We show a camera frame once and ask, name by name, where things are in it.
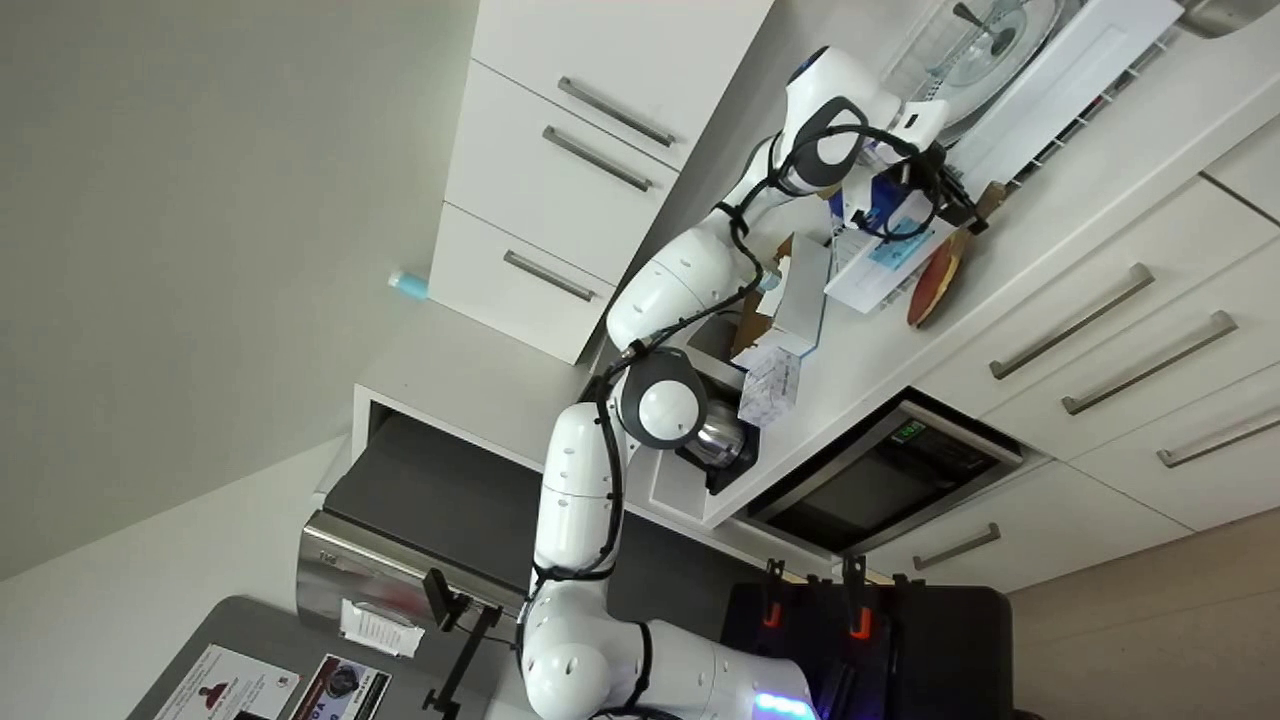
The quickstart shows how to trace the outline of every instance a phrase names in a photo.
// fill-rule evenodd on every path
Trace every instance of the metal bar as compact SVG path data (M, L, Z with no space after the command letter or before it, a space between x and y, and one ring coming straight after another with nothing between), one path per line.
M636 176L636 172L630 172L630 169L622 169L622 165L613 165L613 161L595 157L595 146L588 146L588 143L574 141L569 130L554 127L554 125L546 127L546 141L550 141L550 143L556 143L556 146L566 146L569 157L577 157L577 161L586 161L586 165L592 165L592 169L600 169L600 172L608 172L608 176L616 176L616 181L634 184L636 191L647 191L647 189L651 189L651 181L647 181L647 176Z
M503 251L503 262L512 262L512 267L521 267L521 272L530 272L530 276L538 276L538 280L546 280L546 285L554 285L554 286L560 286L560 290L569 290L569 297L577 297L586 304L595 301L592 286L580 286L577 280L566 280L566 276L550 272L546 262L538 262L538 258L530 258L521 251Z
M993 358L993 375L1003 378L1014 373L1022 373L1026 363L1031 363L1037 357L1043 357L1047 348L1065 344L1068 334L1077 334L1079 328L1087 328L1092 321L1109 316L1113 309L1119 309L1126 301L1133 301L1136 290L1151 286L1155 276L1149 262L1133 262L1126 272L1119 285L1113 285L1103 297L1098 297L1092 304L1083 304L1079 313L1074 313L1068 321L1061 321L1057 328L1047 328L1043 334L1037 334L1027 348Z
M913 556L913 565L915 565L915 572L923 572L923 568L938 568L938 565L957 560L963 551L977 551L985 542L1000 542L1000 525L989 525L982 534L974 534L974 538L963 538L957 547L946 547L946 551L934 551L934 556Z
M644 121L640 112L625 109L622 100L604 97L600 86L586 84L586 79L574 79L574 74L560 74L560 92L574 97L574 100L586 100L592 103L595 112L630 125L634 130L672 146L677 143L677 130Z
M1207 434L1200 434L1200 440L1193 440L1193 443L1184 443L1184 446L1164 446L1164 450L1155 450L1155 461L1159 461L1164 467L1179 467L1179 463L1193 463L1193 461L1200 461L1200 454L1212 454L1212 450L1226 450L1226 446L1233 446L1233 443L1243 443L1247 434L1263 434L1263 430L1271 430L1271 426L1280 426L1280 407L1276 407L1276 410L1263 410L1263 416L1253 416L1253 421L1243 421L1243 425L1228 425L1228 426L1222 426L1222 430L1207 430Z
M458 689L463 685L472 659L476 659L476 647L483 640L483 632L502 618L502 609L483 602L479 617L476 617L476 629L469 632L463 647L458 651L441 692L434 689L428 699L425 699L425 712L441 712L446 720L458 720L461 704L458 704Z
M1079 416L1079 410L1098 407L1102 400L1119 397L1119 390L1129 390L1133 384L1164 373L1169 363L1175 363L1175 358L1184 358L1184 357L1218 344L1218 339L1228 334L1228 333L1237 333L1237 321L1233 321L1228 313L1212 313L1200 328L1193 328L1187 334L1174 339L1174 344L1159 348L1155 357L1126 366L1119 375L1113 375L1113 378L1103 378L1103 384L1098 384L1098 389L1087 389L1087 390L1079 390L1079 397L1065 397L1061 402L1065 402L1068 416Z

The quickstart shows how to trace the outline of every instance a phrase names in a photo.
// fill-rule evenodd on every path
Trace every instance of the drawer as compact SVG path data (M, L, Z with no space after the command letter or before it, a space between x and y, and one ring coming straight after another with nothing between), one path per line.
M679 169L769 0L483 0L476 61Z
M1187 527L1280 506L1280 363L1077 463Z
M1247 205L1280 216L1280 121L1253 130L1226 161L1207 169L1222 184L1228 184Z
M672 169L472 62L449 205L616 285Z
M592 339L613 297L595 276L451 205L441 212L434 290L441 304L569 363Z
M985 421L1083 454L1280 358L1280 243L1119 333Z
M1263 249L1271 232L1276 228L1253 209L1198 181L1037 290L920 389L974 416L993 410L1102 339Z
M1129 496L1065 463L1031 463L974 505L878 547L870 568L1018 592L1175 534L1184 534L1179 525Z

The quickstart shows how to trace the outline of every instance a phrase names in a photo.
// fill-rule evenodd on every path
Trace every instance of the robotic hand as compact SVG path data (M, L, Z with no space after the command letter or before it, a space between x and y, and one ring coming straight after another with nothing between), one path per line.
M751 150L739 184L616 297L608 334L630 357L595 378L592 400L560 410L546 463L521 647L538 714L588 720L608 707L644 707L644 714L817 720L797 663L746 657L663 618L608 617L625 463L640 443L679 446L702 426L702 378L662 344L762 285L762 258L746 236L763 212L844 189L858 209L870 209L864 232L884 236L890 212L870 220L878 216L871 176L878 165L900 165L915 172L913 184L938 201L938 212L974 220L942 157L923 150L946 121L947 103L904 103L858 61L817 50L790 84L783 127Z

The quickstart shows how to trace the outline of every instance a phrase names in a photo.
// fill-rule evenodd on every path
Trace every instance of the oven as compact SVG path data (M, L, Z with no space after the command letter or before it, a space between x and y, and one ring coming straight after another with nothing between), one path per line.
M1026 446L910 389L750 505L799 542L864 556L1026 463Z

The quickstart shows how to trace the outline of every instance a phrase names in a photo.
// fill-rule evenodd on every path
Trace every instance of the stainless steel panel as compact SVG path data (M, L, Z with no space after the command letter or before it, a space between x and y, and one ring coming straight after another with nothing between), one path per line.
M503 617L488 636L516 640L512 618L526 602L521 592L330 510L318 510L299 534L298 613L318 629L339 632L348 601L384 618L428 629L434 602L425 574L434 568L446 572L451 592L472 601L461 622L472 622L479 602L494 602L503 609Z

